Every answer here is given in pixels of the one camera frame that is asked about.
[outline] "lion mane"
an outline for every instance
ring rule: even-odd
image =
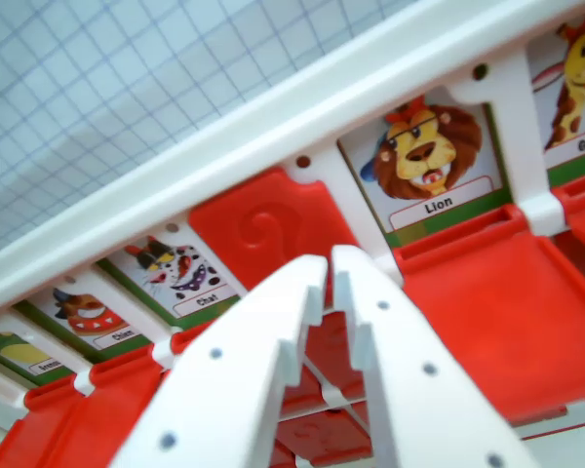
[[[445,187],[450,189],[475,163],[477,153],[482,145],[481,128],[471,114],[458,107],[430,105],[429,109],[437,116],[443,113],[450,116],[450,121],[446,124],[442,122],[442,119],[438,120],[438,133],[449,139],[456,151],[455,159],[450,163],[450,172],[445,183]],[[387,152],[390,155],[387,161],[382,161],[379,157],[382,152]],[[399,178],[396,165],[397,153],[387,141],[382,141],[374,155],[373,169],[377,181],[386,195],[406,200],[430,197],[426,190],[412,185],[409,180]]]

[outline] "character card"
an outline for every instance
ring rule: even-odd
[[[63,370],[65,375],[70,373],[59,361],[11,332],[0,331],[0,357],[2,358],[0,361],[4,363],[6,360],[15,365],[16,369],[13,369],[13,366],[9,367],[27,378],[30,375],[41,375],[59,369]]]
[[[546,167],[555,168],[585,155],[585,15],[534,39],[526,51]],[[565,176],[550,172],[551,182],[585,174],[577,169],[585,166],[580,159],[564,167]]]
[[[70,294],[52,288],[39,292],[28,302],[97,350],[140,336],[137,329],[92,294]]]
[[[190,245],[169,246],[149,236],[107,260],[157,304],[181,318],[236,295],[201,253]]]
[[[503,185],[484,107],[457,104],[444,89],[400,105],[339,143],[393,246],[479,215],[481,206],[449,214]],[[490,199],[484,211],[502,204],[496,202]],[[441,216],[441,223],[427,222]],[[420,221],[414,238],[401,235]]]

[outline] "grid pattern surface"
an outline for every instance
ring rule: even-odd
[[[414,0],[0,0],[0,249]]]

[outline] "cat cartoon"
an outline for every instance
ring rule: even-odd
[[[148,236],[145,247],[127,246],[125,251],[146,272],[147,284],[174,290],[178,299],[184,299],[187,290],[221,283],[216,270],[191,246],[170,247]]]

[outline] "giraffe cartoon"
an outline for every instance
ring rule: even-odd
[[[533,80],[535,90],[539,91],[562,75],[564,77],[552,134],[545,150],[576,137],[585,108],[585,19],[578,27],[562,24],[557,35],[568,43],[564,62],[547,68]]]

